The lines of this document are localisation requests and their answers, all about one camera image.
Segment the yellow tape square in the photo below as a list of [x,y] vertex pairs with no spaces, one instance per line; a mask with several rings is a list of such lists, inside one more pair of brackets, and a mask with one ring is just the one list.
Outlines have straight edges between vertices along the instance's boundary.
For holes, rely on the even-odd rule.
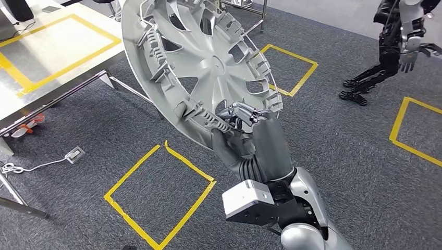
[[[307,79],[312,75],[312,73],[315,71],[315,69],[316,69],[317,66],[318,66],[318,63],[315,62],[315,61],[312,61],[312,60],[310,60],[310,59],[308,59],[308,58],[305,58],[305,57],[303,57],[303,56],[297,55],[297,54],[295,54],[295,53],[293,53],[293,52],[287,51],[287,50],[285,50],[285,49],[283,49],[283,48],[280,48],[280,47],[278,47],[278,46],[275,46],[275,45],[273,45],[273,44],[267,44],[264,48],[262,48],[261,53],[264,54],[269,48],[275,49],[275,50],[277,50],[277,51],[279,51],[279,52],[282,52],[282,53],[284,53],[284,54],[287,54],[287,55],[289,55],[289,56],[292,56],[292,57],[294,57],[294,58],[297,58],[297,59],[300,59],[300,60],[302,60],[302,61],[306,61],[306,62],[312,64],[312,66],[311,66],[310,69],[307,71],[307,73],[305,73],[305,75],[301,78],[301,80],[299,80],[299,82],[293,87],[293,89],[292,89],[291,91],[285,91],[285,90],[283,90],[283,89],[278,88],[278,91],[279,91],[281,94],[284,94],[284,95],[288,95],[288,96],[293,97],[293,96],[299,91],[299,89],[304,85],[304,83],[307,81]],[[270,87],[272,90],[275,90],[275,86],[274,86],[274,85],[269,84],[269,87]]]
[[89,61],[92,58],[102,54],[103,52],[111,49],[112,47],[118,45],[121,42],[120,38],[118,38],[118,37],[108,33],[107,31],[105,31],[105,30],[103,30],[103,29],[93,25],[92,23],[84,20],[83,18],[81,18],[81,17],[79,17],[79,16],[77,16],[75,14],[71,14],[71,15],[67,15],[67,16],[65,16],[63,18],[60,18],[58,20],[55,20],[55,21],[53,21],[53,22],[51,22],[51,23],[49,23],[47,25],[44,25],[44,26],[38,27],[38,28],[36,28],[34,30],[31,30],[31,31],[29,31],[29,32],[27,32],[27,33],[25,33],[23,35],[19,35],[19,36],[16,36],[16,37],[12,38],[12,39],[6,40],[5,42],[0,43],[0,47],[6,46],[8,44],[11,44],[11,43],[13,43],[15,41],[18,41],[18,40],[20,40],[22,38],[25,38],[26,36],[32,35],[34,33],[37,33],[37,32],[39,32],[41,30],[44,30],[44,29],[46,29],[48,27],[51,27],[51,26],[53,26],[53,25],[55,25],[57,23],[65,21],[66,19],[69,19],[69,18],[71,18],[71,19],[81,23],[82,25],[84,25],[84,26],[88,27],[89,29],[95,31],[96,33],[98,33],[98,34],[108,38],[109,40],[111,40],[111,43],[106,45],[106,46],[104,46],[104,47],[102,47],[101,49],[98,49],[94,53],[92,53],[92,54],[90,54],[90,55],[88,55],[88,56],[86,56],[86,57],[84,57],[84,58],[82,58],[82,59],[80,59],[80,60],[70,64],[66,68],[61,69],[61,70],[55,72],[54,74],[52,74],[52,75],[50,75],[50,76],[40,80],[39,82],[36,82],[36,83],[31,82],[2,53],[0,53],[0,68],[4,68],[5,71],[18,84],[20,84],[20,86],[23,87],[23,90],[21,92],[17,93],[18,96],[23,96],[25,94],[31,93],[32,91],[34,91],[34,90],[40,88],[41,86],[43,86],[43,85],[45,85],[45,84],[47,84],[47,83],[57,79],[58,77],[64,75],[65,73],[67,73],[67,72],[77,68],[79,65],[81,65],[81,64],[85,63],[86,61]]
[[164,238],[164,240],[161,243],[157,243],[150,237],[133,219],[130,218],[128,214],[126,214],[123,209],[120,207],[120,205],[114,201],[111,197],[111,195],[123,184],[123,182],[135,172],[135,170],[143,164],[152,154],[154,154],[161,146],[156,145],[153,147],[146,155],[144,155],[105,195],[104,199],[109,202],[109,204],[124,218],[124,220],[137,232],[143,239],[146,240],[146,242],[155,250],[162,250],[169,242],[172,240],[172,238],[178,233],[178,231],[184,226],[184,224],[189,220],[189,218],[192,216],[192,214],[196,211],[196,209],[199,207],[199,205],[204,201],[204,199],[209,194],[210,190],[215,185],[216,181],[209,176],[208,174],[204,173],[200,169],[198,169],[194,164],[192,164],[189,160],[184,158],[182,155],[178,154],[176,151],[171,149],[167,141],[165,141],[164,146],[167,150],[167,152],[177,159],[181,160],[184,164],[189,166],[191,169],[193,169],[195,172],[200,174],[202,177],[207,179],[209,181],[208,186],[204,190],[204,192],[201,194],[201,196],[197,199],[197,201],[190,207],[189,211],[183,216],[183,218],[178,222],[178,224],[172,229],[172,231]]
[[420,105],[420,106],[422,106],[424,108],[427,108],[427,109],[429,109],[431,111],[434,111],[434,112],[439,113],[439,114],[442,115],[442,109],[438,109],[436,107],[433,107],[431,105],[428,105],[426,103],[420,102],[420,101],[415,100],[415,99],[410,98],[410,97],[405,97],[403,99],[403,101],[402,101],[401,107],[399,109],[398,116],[396,117],[396,121],[395,121],[395,123],[393,125],[393,128],[391,130],[390,140],[393,142],[393,144],[395,144],[395,145],[405,149],[406,151],[409,151],[409,152],[411,152],[411,153],[413,153],[413,154],[415,154],[417,156],[420,156],[420,157],[422,157],[422,158],[424,158],[424,159],[426,159],[426,160],[428,160],[428,161],[430,161],[430,162],[432,162],[432,163],[442,167],[442,161],[440,161],[440,160],[438,160],[438,159],[436,159],[436,158],[434,158],[434,157],[432,157],[430,155],[427,155],[427,154],[425,154],[425,153],[423,153],[421,151],[418,151],[417,149],[415,149],[413,147],[405,145],[405,144],[403,144],[403,143],[401,143],[401,142],[399,142],[397,140],[402,120],[403,120],[403,118],[405,116],[408,104],[410,102],[418,104],[418,105]]

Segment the stainless steel table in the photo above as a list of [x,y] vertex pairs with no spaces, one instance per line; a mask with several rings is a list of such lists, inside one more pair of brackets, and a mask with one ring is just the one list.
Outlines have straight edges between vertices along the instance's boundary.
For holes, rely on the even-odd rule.
[[[41,9],[49,5],[60,9],[43,13]],[[32,29],[0,43],[0,151],[13,154],[2,136],[97,79],[113,88],[122,86],[152,104],[107,70],[125,57],[120,23],[81,4],[63,7],[41,0],[31,9]],[[0,206],[48,217],[29,207],[1,172],[0,183],[17,201],[0,198]]]

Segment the table leg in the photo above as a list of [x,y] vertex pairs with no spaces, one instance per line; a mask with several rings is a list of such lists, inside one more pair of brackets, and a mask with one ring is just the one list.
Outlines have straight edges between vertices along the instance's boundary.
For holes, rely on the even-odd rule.
[[22,205],[20,203],[13,202],[8,199],[1,198],[1,197],[0,197],[0,206],[7,207],[7,208],[10,208],[10,209],[15,210],[17,212],[20,212],[20,213],[23,212],[25,214],[35,216],[38,218],[42,218],[42,219],[49,218],[49,215],[43,211],[40,211],[40,210],[32,208],[32,207],[28,207],[28,206]]
[[112,89],[116,89],[117,90],[118,89],[117,84],[110,79],[110,77],[112,76],[111,73],[109,72],[108,69],[106,69],[105,71],[106,71],[106,74],[102,75],[100,77],[100,80],[105,82],[107,85],[111,86]]
[[264,18],[265,18],[265,15],[267,14],[267,0],[264,0],[264,4],[263,4],[263,13],[262,13],[262,16],[261,16],[261,20],[263,20],[262,22],[261,22],[261,29],[260,29],[260,32],[261,33],[263,33],[264,32]]
[[101,76],[103,76],[104,74],[106,74],[106,71],[100,71],[99,73],[97,73],[96,75],[94,75],[93,77],[87,79],[86,81],[80,83],[79,85],[75,86],[73,89],[67,91],[66,93],[64,93],[63,95],[55,98],[54,100],[50,101],[49,103],[47,103],[46,105],[41,106],[40,108],[32,111],[31,113],[29,113],[27,116],[25,116],[24,118],[22,118],[20,120],[20,122],[15,122],[14,124],[12,124],[9,127],[6,127],[5,129],[3,129],[2,131],[0,131],[0,136],[3,136],[7,133],[9,133],[10,131],[12,131],[13,129],[16,129],[17,127],[19,127],[21,124],[26,124],[29,121],[32,120],[32,118],[34,118],[35,116],[37,116],[38,114],[44,112],[45,110],[47,110],[48,108],[54,106],[55,104],[61,102],[62,100],[66,99],[67,97],[71,96],[73,93],[79,91],[80,89],[84,88],[86,85],[90,84],[91,82],[94,82],[95,80],[99,79]]
[[[152,100],[150,100],[147,96],[141,94],[140,92],[134,90],[132,87],[128,86],[127,84],[123,83],[122,81],[118,80],[117,78],[110,76],[109,77],[110,81],[113,82],[114,84],[118,84],[120,86],[122,86],[123,88],[125,88],[126,90],[128,90],[129,92],[131,92],[132,94],[135,94],[136,96],[138,96],[139,98],[143,99],[144,101],[152,104],[155,107],[155,104],[153,103]],[[160,118],[160,120],[164,119],[164,116],[160,113],[160,111],[158,111],[158,109],[155,107],[156,112],[158,113],[158,116]]]
[[46,219],[49,217],[49,215],[43,211],[40,211],[38,209],[29,207],[28,204],[24,201],[24,199],[20,196],[20,194],[15,190],[15,188],[12,186],[12,184],[8,181],[6,176],[0,171],[0,181],[3,183],[5,188],[8,189],[8,191],[13,195],[14,199],[17,202],[1,198],[0,197],[0,206],[4,206],[10,209],[13,209],[18,212],[23,212],[28,215],[32,215],[35,217]]
[[6,154],[7,156],[14,155],[14,152],[12,151],[12,149],[8,146],[8,144],[5,142],[5,140],[1,137],[0,137],[0,151],[2,153]]

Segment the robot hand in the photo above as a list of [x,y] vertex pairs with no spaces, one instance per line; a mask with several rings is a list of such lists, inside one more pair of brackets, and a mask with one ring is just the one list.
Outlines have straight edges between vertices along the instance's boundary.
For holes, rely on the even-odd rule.
[[435,56],[440,56],[442,54],[442,48],[434,43],[424,43],[419,47],[419,52],[424,53],[427,57],[430,57],[431,53]]
[[[212,131],[212,149],[242,181],[223,193],[228,221],[267,226],[281,237],[286,250],[352,250],[328,220],[309,173],[291,164],[282,127],[270,110],[233,103],[218,114],[235,129],[252,128],[255,154],[244,159],[219,130]],[[278,223],[278,232],[271,228]]]
[[400,67],[401,71],[408,73],[408,71],[413,71],[414,64],[418,59],[418,51],[404,51],[400,57]]
[[256,110],[244,103],[233,103],[218,116],[228,120],[235,129],[240,130],[244,122],[253,131],[255,154],[251,159],[244,159],[228,145],[221,131],[212,130],[212,149],[238,179],[267,183],[293,173],[290,153],[275,113],[268,109]]

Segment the metal stand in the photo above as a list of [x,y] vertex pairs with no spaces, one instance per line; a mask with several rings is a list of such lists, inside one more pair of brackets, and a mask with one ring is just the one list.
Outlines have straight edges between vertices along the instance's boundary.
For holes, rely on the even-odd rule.
[[0,10],[0,41],[11,38],[14,33],[14,25],[9,21],[3,11]]
[[114,10],[114,7],[112,6],[112,3],[108,3],[109,4],[109,9],[110,9],[110,13],[112,13],[112,17],[114,17],[115,16],[115,10]]
[[[0,132],[0,149],[2,149],[2,148],[8,149],[9,151],[5,150],[5,153],[8,153],[8,155],[12,155],[13,152],[7,146],[6,142],[4,142],[4,140],[2,138],[3,135],[7,134],[8,132],[12,131],[13,129],[16,129],[21,124],[29,122],[36,115],[38,115],[41,112],[47,110],[48,108],[54,106],[58,102],[64,100],[66,97],[69,97],[73,93],[77,92],[78,90],[82,89],[83,87],[87,86],[89,83],[91,83],[91,82],[93,82],[93,81],[95,81],[97,79],[101,79],[102,81],[104,81],[106,84],[108,84],[109,86],[111,86],[114,89],[117,89],[117,84],[118,84],[118,85],[124,87],[125,89],[127,89],[128,91],[130,91],[131,93],[135,94],[139,98],[143,99],[144,101],[154,105],[152,100],[150,100],[146,96],[142,95],[138,91],[134,90],[133,88],[129,87],[125,83],[121,82],[117,78],[113,77],[109,73],[108,70],[102,70],[101,72],[97,73],[93,77],[91,77],[91,78],[87,79],[86,81],[82,82],[81,84],[77,85],[75,88],[73,88],[73,89],[69,90],[68,92],[64,93],[60,97],[50,101],[46,105],[43,105],[42,107],[34,110],[33,112],[31,112],[27,116],[23,117],[22,119],[18,120],[14,124],[12,124],[9,127],[3,129]],[[158,111],[158,109],[157,109],[157,112],[158,112],[158,115],[159,115],[160,119],[163,119],[164,117]],[[20,194],[17,192],[17,190],[15,190],[15,188],[12,186],[12,184],[8,181],[6,176],[1,171],[0,171],[0,181],[9,190],[9,192],[13,195],[14,199],[17,201],[17,202],[14,202],[14,201],[11,201],[11,200],[8,200],[8,199],[0,197],[0,206],[4,206],[4,207],[10,208],[10,209],[13,209],[15,211],[21,212],[21,213],[23,212],[23,213],[26,213],[26,214],[29,214],[29,215],[32,215],[32,216],[35,216],[35,217],[43,218],[43,219],[46,219],[46,218],[49,217],[49,215],[47,213],[45,213],[43,211],[40,211],[40,210],[37,210],[35,208],[29,207],[28,204],[23,200],[23,198],[20,196]]]
[[[118,86],[117,86],[117,84],[118,84],[118,85],[122,86],[123,88],[125,88],[126,90],[128,90],[129,92],[131,92],[132,94],[135,94],[139,98],[143,99],[143,101],[146,101],[155,107],[155,104],[153,103],[152,100],[150,100],[147,96],[141,94],[140,92],[134,90],[130,86],[126,85],[122,81],[118,80],[117,78],[113,77],[111,75],[111,73],[109,72],[109,70],[106,70],[106,77],[107,77],[107,79],[104,77],[101,77],[100,79],[102,81],[104,81],[107,85],[111,86],[113,89],[118,90]],[[158,109],[156,110],[156,112],[158,113],[160,120],[163,120],[164,116],[159,112]]]
[[0,171],[0,181],[3,183],[3,185],[8,189],[8,191],[13,195],[14,199],[17,201],[14,202],[0,197],[0,206],[4,206],[12,210],[15,210],[17,212],[20,213],[23,212],[28,215],[32,215],[42,219],[49,218],[49,215],[47,213],[28,206],[28,204],[24,201],[24,199],[20,196],[17,190],[15,190],[15,188],[12,186],[12,184],[8,181],[6,176],[1,171]]
[[[79,91],[80,89],[84,88],[85,86],[89,85],[89,83],[91,83],[91,82],[93,82],[93,81],[95,81],[97,79],[101,79],[102,81],[104,81],[106,84],[108,84],[109,86],[111,86],[114,89],[117,89],[116,83],[118,83],[120,86],[122,86],[125,89],[129,90],[130,92],[132,92],[136,96],[142,98],[144,101],[154,105],[153,102],[149,98],[147,98],[146,96],[140,94],[139,92],[137,92],[133,88],[129,87],[128,85],[124,84],[120,80],[116,79],[115,77],[112,77],[112,75],[109,73],[108,70],[102,70],[101,72],[97,73],[93,77],[91,77],[91,78],[87,79],[86,81],[84,81],[83,83],[77,85],[75,88],[67,91],[66,93],[64,93],[60,97],[50,101],[49,103],[43,105],[42,107],[34,110],[33,112],[31,112],[27,116],[23,117],[22,119],[18,120],[17,122],[15,122],[14,124],[10,125],[9,127],[6,127],[4,129],[0,130],[0,149],[1,149],[1,151],[2,152],[4,151],[4,153],[6,153],[8,155],[13,155],[14,154],[12,152],[12,150],[7,146],[6,142],[4,142],[4,140],[2,138],[3,135],[5,135],[5,134],[9,133],[10,131],[18,128],[23,123],[28,123],[36,115],[38,115],[41,112],[47,110],[48,108],[54,106],[55,104],[57,104],[60,101],[64,100],[66,97],[69,97],[73,93]],[[164,118],[163,115],[158,110],[157,110],[157,112],[158,112],[159,118],[163,119]]]
[[249,12],[252,12],[252,13],[255,13],[255,14],[258,14],[258,15],[261,16],[261,20],[259,20],[254,26],[252,26],[248,31],[245,32],[246,35],[249,34],[250,31],[254,30],[256,27],[258,27],[258,25],[261,25],[260,32],[262,33],[264,31],[264,18],[265,18],[265,15],[267,14],[267,0],[264,0],[263,10],[262,11],[258,11],[256,9],[251,9],[251,8],[243,7],[243,6],[240,6],[240,5],[236,5],[236,4],[233,4],[232,2],[229,2],[229,1],[226,1],[226,0],[218,1],[218,4],[219,4],[218,8],[219,9],[221,9],[221,4],[222,3],[230,5],[230,6],[235,7],[235,8],[243,9],[243,10],[246,10],[246,11],[249,11]]

